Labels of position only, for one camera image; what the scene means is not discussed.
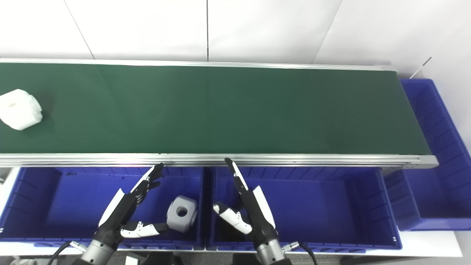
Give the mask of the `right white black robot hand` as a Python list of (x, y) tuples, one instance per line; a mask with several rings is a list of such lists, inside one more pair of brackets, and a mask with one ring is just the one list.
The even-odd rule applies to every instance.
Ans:
[(233, 174), (234, 187), (246, 210), (248, 221), (244, 221), (241, 213), (222, 202), (213, 204), (214, 212), (236, 230), (251, 236), (254, 248), (279, 244), (273, 215), (261, 187), (249, 189), (237, 164), (231, 158), (225, 158), (225, 163)]

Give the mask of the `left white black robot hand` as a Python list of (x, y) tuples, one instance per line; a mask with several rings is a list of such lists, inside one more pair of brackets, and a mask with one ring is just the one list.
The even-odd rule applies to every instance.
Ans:
[(117, 247), (124, 238), (151, 237), (169, 230), (166, 223), (131, 221), (131, 217), (145, 200), (148, 191), (160, 185), (158, 179), (163, 176), (163, 168), (162, 163), (152, 166), (129, 193), (124, 193), (121, 188), (117, 191), (99, 221), (99, 228), (93, 240)]

